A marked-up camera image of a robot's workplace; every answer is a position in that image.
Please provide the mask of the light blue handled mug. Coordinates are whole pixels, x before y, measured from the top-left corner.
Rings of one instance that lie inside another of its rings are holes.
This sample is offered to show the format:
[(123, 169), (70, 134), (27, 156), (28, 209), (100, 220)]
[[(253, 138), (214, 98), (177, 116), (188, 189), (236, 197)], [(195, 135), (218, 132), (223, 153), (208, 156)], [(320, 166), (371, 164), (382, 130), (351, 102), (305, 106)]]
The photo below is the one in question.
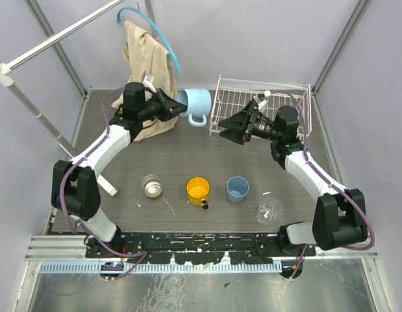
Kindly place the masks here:
[(187, 117), (193, 127), (204, 127), (211, 110), (211, 94), (206, 88), (184, 88), (179, 91), (177, 101), (186, 106), (180, 116)]

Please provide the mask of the yellow mug black handle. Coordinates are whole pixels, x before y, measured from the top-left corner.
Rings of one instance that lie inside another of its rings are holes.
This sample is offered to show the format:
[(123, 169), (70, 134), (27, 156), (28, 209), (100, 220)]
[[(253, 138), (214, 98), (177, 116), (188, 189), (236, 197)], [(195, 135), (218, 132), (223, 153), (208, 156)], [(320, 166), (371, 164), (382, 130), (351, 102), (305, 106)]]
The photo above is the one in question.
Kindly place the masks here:
[(201, 207), (204, 210), (209, 208), (208, 199), (210, 196), (210, 183), (204, 177), (191, 178), (185, 187), (188, 201), (194, 205)]

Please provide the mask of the light blue plastic cup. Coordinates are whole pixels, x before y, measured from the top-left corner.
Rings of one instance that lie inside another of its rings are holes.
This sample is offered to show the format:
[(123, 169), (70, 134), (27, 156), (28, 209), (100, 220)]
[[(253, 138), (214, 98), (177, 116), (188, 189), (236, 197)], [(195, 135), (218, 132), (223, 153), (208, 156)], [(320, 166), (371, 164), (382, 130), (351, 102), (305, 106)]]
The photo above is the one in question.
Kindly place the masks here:
[(249, 183), (244, 177), (234, 176), (227, 182), (227, 199), (231, 203), (240, 203), (249, 192)]

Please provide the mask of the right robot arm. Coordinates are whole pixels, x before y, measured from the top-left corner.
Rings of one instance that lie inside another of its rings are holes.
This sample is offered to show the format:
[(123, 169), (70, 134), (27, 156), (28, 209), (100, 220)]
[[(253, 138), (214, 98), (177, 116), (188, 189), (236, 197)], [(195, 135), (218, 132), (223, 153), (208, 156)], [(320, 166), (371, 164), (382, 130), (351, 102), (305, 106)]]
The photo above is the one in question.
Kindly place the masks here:
[(296, 108), (280, 107), (273, 120), (258, 108), (258, 103), (252, 99), (240, 112), (220, 121), (220, 136), (240, 145), (252, 137), (269, 140), (273, 159), (303, 185), (316, 203), (311, 222), (280, 227), (279, 251), (291, 256), (304, 244), (322, 250), (356, 250), (356, 245), (368, 238), (364, 195), (329, 177), (311, 157), (297, 134), (299, 112)]

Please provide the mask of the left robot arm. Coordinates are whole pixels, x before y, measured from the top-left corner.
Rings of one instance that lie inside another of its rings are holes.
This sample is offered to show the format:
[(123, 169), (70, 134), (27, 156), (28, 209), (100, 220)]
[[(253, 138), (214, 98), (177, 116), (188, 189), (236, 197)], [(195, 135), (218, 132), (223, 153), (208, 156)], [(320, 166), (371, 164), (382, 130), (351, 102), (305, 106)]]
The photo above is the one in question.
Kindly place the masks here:
[(72, 233), (81, 226), (99, 244), (107, 257), (122, 256), (121, 229), (101, 208), (97, 178), (113, 158), (144, 130), (144, 122), (167, 122), (187, 106), (147, 83), (127, 83), (123, 103), (107, 118), (101, 136), (70, 161), (53, 167), (51, 205), (62, 211)]

